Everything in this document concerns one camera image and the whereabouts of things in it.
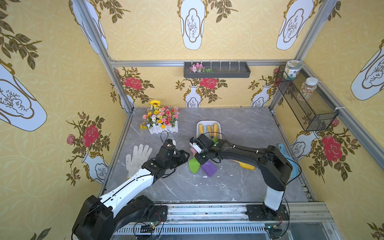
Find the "yellow plastic scoop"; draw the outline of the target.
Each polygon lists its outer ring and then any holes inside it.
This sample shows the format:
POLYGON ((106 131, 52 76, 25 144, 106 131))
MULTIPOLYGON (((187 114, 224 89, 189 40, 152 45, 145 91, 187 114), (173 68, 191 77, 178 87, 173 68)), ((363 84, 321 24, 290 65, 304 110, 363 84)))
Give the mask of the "yellow plastic scoop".
POLYGON ((219 125, 217 123, 214 123, 213 127, 213 137, 216 138, 218 134, 219 125))

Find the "purple trowel pink handle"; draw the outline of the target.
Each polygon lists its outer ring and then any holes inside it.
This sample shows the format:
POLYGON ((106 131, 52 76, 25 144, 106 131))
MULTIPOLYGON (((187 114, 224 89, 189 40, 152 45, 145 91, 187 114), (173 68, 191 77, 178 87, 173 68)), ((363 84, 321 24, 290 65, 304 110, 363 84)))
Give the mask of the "purple trowel pink handle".
MULTIPOLYGON (((193 147, 190 148, 193 158, 195 158, 195 155, 198 153, 193 147)), ((212 177, 216 172, 217 172, 217 167, 211 163, 211 162, 206 162, 203 165, 200 166, 200 170, 203 170, 208 177, 212 177)))

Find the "green pointed trowel yellow handle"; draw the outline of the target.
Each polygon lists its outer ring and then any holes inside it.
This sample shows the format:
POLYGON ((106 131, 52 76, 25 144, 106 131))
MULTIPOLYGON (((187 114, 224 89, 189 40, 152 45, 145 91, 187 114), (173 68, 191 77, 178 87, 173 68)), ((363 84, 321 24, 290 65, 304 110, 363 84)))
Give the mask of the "green pointed trowel yellow handle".
POLYGON ((199 130, 200 130, 200 134, 204 133, 204 126, 202 124, 199 124, 199 130))

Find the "green narrow trowel yellow handle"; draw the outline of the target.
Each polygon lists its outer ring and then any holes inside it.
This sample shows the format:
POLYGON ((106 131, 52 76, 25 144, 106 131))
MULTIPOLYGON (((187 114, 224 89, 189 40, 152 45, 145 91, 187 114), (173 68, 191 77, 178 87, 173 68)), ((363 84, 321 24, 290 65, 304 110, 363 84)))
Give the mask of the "green narrow trowel yellow handle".
POLYGON ((200 169, 201 164, 197 161, 196 158, 189 160, 189 169, 193 174, 196 174, 200 169))

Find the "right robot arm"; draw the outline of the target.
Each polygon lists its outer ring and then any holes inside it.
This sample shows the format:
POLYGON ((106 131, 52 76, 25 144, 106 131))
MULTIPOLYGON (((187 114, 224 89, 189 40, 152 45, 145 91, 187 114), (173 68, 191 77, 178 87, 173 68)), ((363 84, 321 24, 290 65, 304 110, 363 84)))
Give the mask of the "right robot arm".
POLYGON ((246 215, 250 221, 279 221, 290 219, 288 206, 283 197, 289 184, 293 166, 279 148, 250 148, 235 145, 227 140, 212 140, 205 134, 190 139, 195 149, 194 159, 202 166, 209 160, 235 160, 258 168, 267 185, 267 193, 262 204, 247 205, 246 215))

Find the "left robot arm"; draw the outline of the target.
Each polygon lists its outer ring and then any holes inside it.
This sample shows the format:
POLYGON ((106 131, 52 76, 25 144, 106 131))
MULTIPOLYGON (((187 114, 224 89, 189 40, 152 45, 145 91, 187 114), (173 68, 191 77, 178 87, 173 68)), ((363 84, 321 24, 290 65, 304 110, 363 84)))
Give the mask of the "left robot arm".
POLYGON ((172 140, 164 142, 154 158, 150 157, 152 151, 148 145, 134 146, 133 153, 126 159, 138 160, 141 168, 114 190, 99 198, 92 195, 86 199, 72 228, 72 238, 109 240, 128 223, 153 214, 154 203, 138 194, 157 180, 168 177, 167 170, 176 170, 185 164, 190 154, 177 150, 172 140))

